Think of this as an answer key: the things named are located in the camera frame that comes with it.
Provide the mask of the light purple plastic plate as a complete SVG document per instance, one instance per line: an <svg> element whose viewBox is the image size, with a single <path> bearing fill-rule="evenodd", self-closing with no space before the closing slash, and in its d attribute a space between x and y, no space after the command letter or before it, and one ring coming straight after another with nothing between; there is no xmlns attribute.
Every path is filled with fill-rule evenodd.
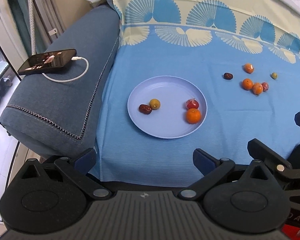
<svg viewBox="0 0 300 240"><path fill-rule="evenodd" d="M159 109L143 114L141 104L152 99L160 102ZM195 99L199 103L200 119L191 124L186 118L186 102ZM190 81L175 76L152 77L138 84L130 93L127 111L137 128L161 139L177 139L196 131L207 116L207 101L200 89Z"/></svg>

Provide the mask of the red fruit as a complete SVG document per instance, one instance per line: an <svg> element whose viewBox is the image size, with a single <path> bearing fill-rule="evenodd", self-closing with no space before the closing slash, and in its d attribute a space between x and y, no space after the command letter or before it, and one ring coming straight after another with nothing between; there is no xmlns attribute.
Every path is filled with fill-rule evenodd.
<svg viewBox="0 0 300 240"><path fill-rule="evenodd" d="M189 99L189 100L186 101L186 108L187 109L192 109L192 108L198 109L199 108L199 102L194 98Z"/></svg>
<svg viewBox="0 0 300 240"><path fill-rule="evenodd" d="M263 82L261 83L262 88L263 88L263 92L266 92L269 89L269 85L267 82Z"/></svg>

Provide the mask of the dark red jujube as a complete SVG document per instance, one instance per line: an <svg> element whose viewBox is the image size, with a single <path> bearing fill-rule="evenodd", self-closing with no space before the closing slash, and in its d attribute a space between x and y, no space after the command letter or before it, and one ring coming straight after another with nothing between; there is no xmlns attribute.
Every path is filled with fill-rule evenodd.
<svg viewBox="0 0 300 240"><path fill-rule="evenodd" d="M152 112L152 108L149 105L141 104L139 106L139 112L145 115L149 115Z"/></svg>
<svg viewBox="0 0 300 240"><path fill-rule="evenodd" d="M233 79L233 75L231 73L224 73L223 74L223 78L226 79L226 80L231 80Z"/></svg>

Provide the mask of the blue fan-pattern sofa cover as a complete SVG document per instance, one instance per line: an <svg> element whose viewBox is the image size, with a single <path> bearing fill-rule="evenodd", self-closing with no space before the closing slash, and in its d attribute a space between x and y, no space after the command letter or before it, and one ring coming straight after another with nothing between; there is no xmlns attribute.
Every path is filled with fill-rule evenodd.
<svg viewBox="0 0 300 240"><path fill-rule="evenodd" d="M187 186L201 177L192 153L201 148L239 164L258 139L282 157L300 144L300 15L280 0L113 0L120 47L96 130L102 181ZM250 63L254 72L243 66ZM231 80L223 78L231 73ZM271 77L277 73L277 79ZM204 94L207 116L193 133L159 139L136 127L127 101L156 76L190 81ZM260 95L241 82L267 82Z"/></svg>

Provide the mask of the black smartphone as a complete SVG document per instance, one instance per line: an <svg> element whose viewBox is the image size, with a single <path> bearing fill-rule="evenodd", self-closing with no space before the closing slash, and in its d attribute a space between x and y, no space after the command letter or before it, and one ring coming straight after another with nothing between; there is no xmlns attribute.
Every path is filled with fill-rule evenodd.
<svg viewBox="0 0 300 240"><path fill-rule="evenodd" d="M76 56L75 49L50 51L30 56L18 69L19 75L50 73L65 67Z"/></svg>

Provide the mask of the green-yellow round fruit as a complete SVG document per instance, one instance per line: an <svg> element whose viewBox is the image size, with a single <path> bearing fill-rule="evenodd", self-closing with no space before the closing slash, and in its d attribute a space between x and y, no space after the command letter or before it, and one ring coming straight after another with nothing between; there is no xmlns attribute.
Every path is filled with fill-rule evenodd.
<svg viewBox="0 0 300 240"><path fill-rule="evenodd" d="M272 73L272 74L271 74L271 77L272 77L273 79L277 79L277 73Z"/></svg>
<svg viewBox="0 0 300 240"><path fill-rule="evenodd" d="M160 108L161 103L158 99L151 99L149 102L149 106L151 107L152 110L157 110Z"/></svg>

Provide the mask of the bare orange tangerine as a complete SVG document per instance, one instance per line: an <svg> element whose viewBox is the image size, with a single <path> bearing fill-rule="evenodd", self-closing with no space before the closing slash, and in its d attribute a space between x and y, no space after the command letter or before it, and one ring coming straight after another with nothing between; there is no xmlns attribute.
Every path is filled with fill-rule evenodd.
<svg viewBox="0 0 300 240"><path fill-rule="evenodd" d="M246 78L241 82L242 88L244 90L251 90L253 88L253 81L251 81L250 79Z"/></svg>

